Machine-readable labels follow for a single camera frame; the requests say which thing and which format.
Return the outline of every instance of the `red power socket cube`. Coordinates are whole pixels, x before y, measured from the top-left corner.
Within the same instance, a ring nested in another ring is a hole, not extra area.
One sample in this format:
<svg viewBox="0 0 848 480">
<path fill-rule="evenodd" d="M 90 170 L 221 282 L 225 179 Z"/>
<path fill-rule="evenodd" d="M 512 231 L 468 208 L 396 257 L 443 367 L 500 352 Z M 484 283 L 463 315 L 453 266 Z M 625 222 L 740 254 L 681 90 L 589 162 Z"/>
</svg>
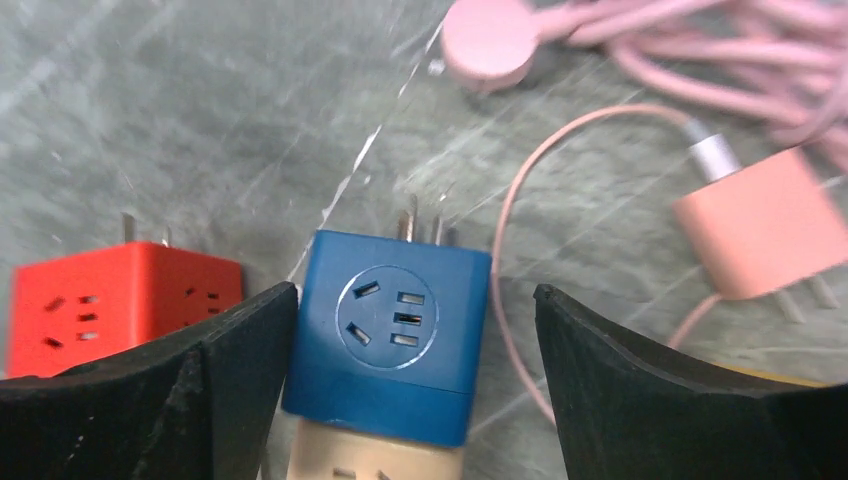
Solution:
<svg viewBox="0 0 848 480">
<path fill-rule="evenodd" d="M 53 376 L 242 301 L 241 266 L 150 242 L 16 269 L 7 371 Z"/>
</svg>

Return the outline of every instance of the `gray stone surface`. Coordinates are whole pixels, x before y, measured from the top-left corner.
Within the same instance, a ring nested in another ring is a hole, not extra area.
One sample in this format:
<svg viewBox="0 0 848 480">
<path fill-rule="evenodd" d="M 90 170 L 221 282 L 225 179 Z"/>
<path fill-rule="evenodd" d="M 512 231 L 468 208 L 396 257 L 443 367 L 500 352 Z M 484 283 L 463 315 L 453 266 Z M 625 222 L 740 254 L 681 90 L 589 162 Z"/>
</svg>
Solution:
<svg viewBox="0 0 848 480">
<path fill-rule="evenodd" d="M 116 243 L 122 210 L 148 238 L 167 224 L 178 245 L 243 263 L 248 293 L 299 281 L 316 228 L 391 233 L 411 193 L 453 217 L 464 246 L 486 249 L 508 182 L 544 137 L 600 106 L 669 103 L 603 57 L 560 48 L 522 88 L 466 95 L 438 74 L 438 44 L 428 49 L 448 5 L 0 0 L 0 308 L 15 265 Z M 745 163 L 772 149 L 746 121 L 690 111 Z M 606 121 L 527 182 L 503 282 L 540 385 L 537 283 L 656 339 L 709 293 L 670 211 L 701 184 L 685 148 L 660 122 Z M 846 211 L 848 190 L 830 190 Z M 817 308 L 804 286 L 792 293 L 806 325 L 770 299 L 723 304 L 685 351 L 845 380 L 848 273 L 826 278 L 840 309 Z M 522 395 L 493 321 L 483 350 L 465 478 L 564 478 L 554 429 Z M 266 477 L 284 478 L 291 432 L 281 414 Z"/>
</svg>

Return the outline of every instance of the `power socket cube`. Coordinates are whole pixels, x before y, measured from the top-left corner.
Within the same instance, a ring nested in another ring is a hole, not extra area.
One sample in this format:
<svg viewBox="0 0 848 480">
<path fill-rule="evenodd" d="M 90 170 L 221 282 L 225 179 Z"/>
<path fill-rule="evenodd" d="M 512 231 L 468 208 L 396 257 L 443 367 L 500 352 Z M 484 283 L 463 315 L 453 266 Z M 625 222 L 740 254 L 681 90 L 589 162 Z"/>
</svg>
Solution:
<svg viewBox="0 0 848 480">
<path fill-rule="evenodd" d="M 8 374 L 48 377 L 236 305 L 241 266 L 132 242 L 20 267 L 12 295 Z"/>
<path fill-rule="evenodd" d="M 465 443 L 488 253 L 318 231 L 282 406 L 441 447 Z"/>
</svg>

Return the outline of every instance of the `coiled pink cable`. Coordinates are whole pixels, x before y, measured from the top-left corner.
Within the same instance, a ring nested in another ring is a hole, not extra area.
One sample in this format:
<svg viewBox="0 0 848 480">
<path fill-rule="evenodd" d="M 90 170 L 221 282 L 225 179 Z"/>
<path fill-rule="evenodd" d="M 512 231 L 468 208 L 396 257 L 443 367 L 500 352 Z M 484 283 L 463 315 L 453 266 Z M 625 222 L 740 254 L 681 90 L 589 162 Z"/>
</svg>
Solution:
<svg viewBox="0 0 848 480">
<path fill-rule="evenodd" d="M 719 14 L 732 35 L 695 25 Z M 603 46 L 668 95 L 765 121 L 782 147 L 815 144 L 848 172 L 848 7 L 816 0 L 599 0 L 534 10 L 523 0 L 458 0 L 442 30 L 449 72 L 492 91 L 518 83 L 540 43 Z M 706 63 L 741 86 L 687 77 L 655 60 Z"/>
</svg>

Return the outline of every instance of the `beige power socket cube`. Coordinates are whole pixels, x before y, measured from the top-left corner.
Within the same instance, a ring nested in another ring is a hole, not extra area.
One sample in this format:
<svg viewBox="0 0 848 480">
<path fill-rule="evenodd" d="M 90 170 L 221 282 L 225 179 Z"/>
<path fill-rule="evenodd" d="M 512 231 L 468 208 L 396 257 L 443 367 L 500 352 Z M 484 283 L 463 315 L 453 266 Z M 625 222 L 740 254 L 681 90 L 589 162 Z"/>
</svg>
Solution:
<svg viewBox="0 0 848 480">
<path fill-rule="evenodd" d="M 357 433 L 300 419 L 288 480 L 460 480 L 463 449 Z"/>
</svg>

